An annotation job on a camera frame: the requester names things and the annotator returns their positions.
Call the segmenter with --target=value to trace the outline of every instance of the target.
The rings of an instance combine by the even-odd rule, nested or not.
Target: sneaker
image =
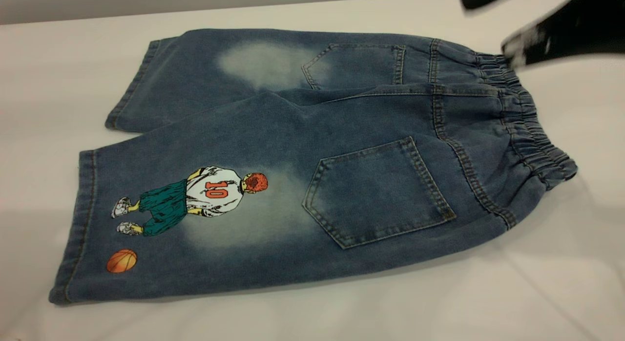
[[[122,223],[118,225],[118,232],[127,234],[129,236],[136,236],[139,233],[132,229],[132,227],[136,227],[136,226],[137,224],[135,223],[129,223],[127,221],[123,221]]]
[[[111,218],[117,218],[118,216],[122,216],[123,214],[128,214],[128,208],[130,207],[130,198],[123,197],[119,199],[118,203],[113,208],[111,212]]]

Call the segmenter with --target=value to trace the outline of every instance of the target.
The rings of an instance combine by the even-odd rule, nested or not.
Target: basketball
[[[131,250],[121,250],[111,256],[106,269],[112,273],[123,273],[137,263],[137,254]]]

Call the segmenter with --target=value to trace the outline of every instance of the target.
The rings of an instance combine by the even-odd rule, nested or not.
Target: denim shorts
[[[80,153],[52,303],[418,263],[513,228],[577,170],[503,56],[417,36],[154,41],[105,125],[143,134]]]

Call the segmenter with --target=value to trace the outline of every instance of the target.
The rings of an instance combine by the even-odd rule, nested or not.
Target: basketball player graphic
[[[130,236],[156,236],[178,225],[186,214],[212,218],[230,212],[244,193],[266,190],[267,185],[266,176],[259,172],[241,179],[233,170],[199,168],[186,179],[141,194],[134,205],[128,197],[119,199],[111,217],[148,211],[152,218],[143,226],[124,221],[117,230]]]

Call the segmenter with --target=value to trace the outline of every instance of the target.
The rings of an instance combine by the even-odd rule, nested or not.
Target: red hair
[[[260,172],[253,172],[250,176],[245,180],[246,191],[252,192],[260,192],[267,190],[267,176],[261,174]]]

